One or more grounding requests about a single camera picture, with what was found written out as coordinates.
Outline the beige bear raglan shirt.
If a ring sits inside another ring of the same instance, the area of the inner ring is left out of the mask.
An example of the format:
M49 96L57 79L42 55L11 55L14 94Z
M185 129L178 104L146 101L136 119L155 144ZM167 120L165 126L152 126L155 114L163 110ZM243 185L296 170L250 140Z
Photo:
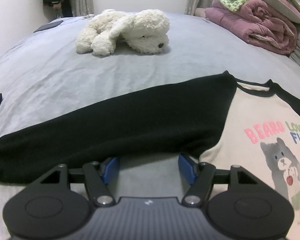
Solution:
M57 164L186 152L239 164L287 198L300 225L300 99L228 72L104 100L0 137L0 182L26 184Z

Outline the dark tablet on bed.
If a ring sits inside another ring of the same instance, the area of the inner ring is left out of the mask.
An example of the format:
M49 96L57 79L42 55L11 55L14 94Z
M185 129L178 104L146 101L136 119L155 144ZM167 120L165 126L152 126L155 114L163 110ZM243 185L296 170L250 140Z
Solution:
M51 23L42 25L38 29L36 29L34 31L34 33L55 28L55 27L59 26L61 23L63 23L63 20L59 20L59 21L55 21L55 22L51 22Z

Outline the grey bed sheet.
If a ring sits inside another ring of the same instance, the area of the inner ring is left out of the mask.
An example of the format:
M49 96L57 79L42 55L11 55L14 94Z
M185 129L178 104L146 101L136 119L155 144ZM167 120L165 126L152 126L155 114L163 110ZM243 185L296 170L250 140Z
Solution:
M167 16L170 44L157 55L137 54L125 44L105 58L79 55L75 39L89 22L81 17L20 41L0 57L0 137L108 98L226 70L245 81L272 79L300 99L300 66L290 58L248 45L204 18ZM177 156L140 155L123 158L119 179L110 187L115 197L180 199L187 186ZM0 239L10 237L3 207L22 189L0 183Z

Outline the pink beige pillow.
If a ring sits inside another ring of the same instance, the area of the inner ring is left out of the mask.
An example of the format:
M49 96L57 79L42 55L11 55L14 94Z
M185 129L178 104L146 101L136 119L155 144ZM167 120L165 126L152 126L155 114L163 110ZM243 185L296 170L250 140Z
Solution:
M300 12L287 0L263 0L291 22L300 24Z

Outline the white plush dog toy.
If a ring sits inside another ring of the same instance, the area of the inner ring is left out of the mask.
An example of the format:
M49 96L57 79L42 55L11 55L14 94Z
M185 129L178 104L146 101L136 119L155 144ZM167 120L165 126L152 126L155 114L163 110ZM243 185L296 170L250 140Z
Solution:
M163 52L169 43L170 22L158 9L124 12L107 9L89 20L76 39L78 54L108 56L117 41L142 54Z

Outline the pink rolled quilt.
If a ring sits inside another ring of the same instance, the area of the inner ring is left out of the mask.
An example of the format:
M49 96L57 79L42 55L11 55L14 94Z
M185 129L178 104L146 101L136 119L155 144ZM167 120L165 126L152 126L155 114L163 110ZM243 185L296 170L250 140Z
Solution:
M262 0L249 0L236 12L226 9L220 0L213 0L205 16L253 46L280 55L289 55L296 49L295 25Z

